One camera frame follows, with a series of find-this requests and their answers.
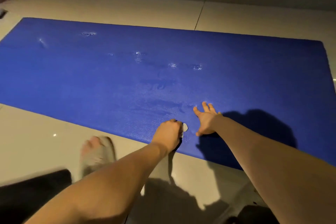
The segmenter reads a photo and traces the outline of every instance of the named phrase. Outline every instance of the forearm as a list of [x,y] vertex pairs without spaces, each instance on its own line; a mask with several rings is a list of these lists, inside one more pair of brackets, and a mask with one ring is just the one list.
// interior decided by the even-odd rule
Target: forearm
[[164,147],[150,143],[66,188],[27,223],[73,224],[96,219],[120,223],[166,154]]
[[280,223],[316,223],[332,217],[336,168],[221,115],[213,119],[213,128]]

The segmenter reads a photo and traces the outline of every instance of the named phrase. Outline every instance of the foot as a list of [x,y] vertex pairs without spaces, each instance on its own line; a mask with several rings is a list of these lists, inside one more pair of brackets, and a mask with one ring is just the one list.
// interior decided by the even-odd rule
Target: foot
[[112,141],[108,137],[93,136],[87,140],[81,150],[82,177],[116,160]]

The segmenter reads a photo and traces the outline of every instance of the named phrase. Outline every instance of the blue yoga mat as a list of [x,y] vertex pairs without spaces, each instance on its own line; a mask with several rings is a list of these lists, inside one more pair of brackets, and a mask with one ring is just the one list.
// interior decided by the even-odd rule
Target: blue yoga mat
[[0,103],[145,143],[175,118],[189,126],[178,152],[240,168],[219,137],[195,135],[202,101],[336,166],[319,41],[24,18],[0,42]]

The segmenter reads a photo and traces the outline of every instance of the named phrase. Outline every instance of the gray slipper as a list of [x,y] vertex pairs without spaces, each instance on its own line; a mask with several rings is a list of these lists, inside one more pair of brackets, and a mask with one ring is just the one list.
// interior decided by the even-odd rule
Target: gray slipper
[[100,136],[99,139],[102,145],[90,151],[81,159],[82,177],[89,175],[116,160],[116,154],[111,139],[105,136]]

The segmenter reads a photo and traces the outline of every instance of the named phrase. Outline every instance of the hand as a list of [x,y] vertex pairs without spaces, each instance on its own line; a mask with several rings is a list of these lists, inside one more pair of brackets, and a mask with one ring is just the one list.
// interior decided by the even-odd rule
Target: hand
[[165,121],[157,128],[152,143],[163,145],[168,154],[179,144],[182,132],[182,122],[175,119]]
[[208,107],[206,102],[202,102],[202,106],[204,112],[201,112],[197,109],[197,107],[194,107],[194,113],[199,118],[199,121],[201,123],[198,131],[196,132],[196,136],[215,133],[215,131],[211,128],[211,121],[216,115],[221,114],[220,112],[216,112],[212,104],[209,104]]

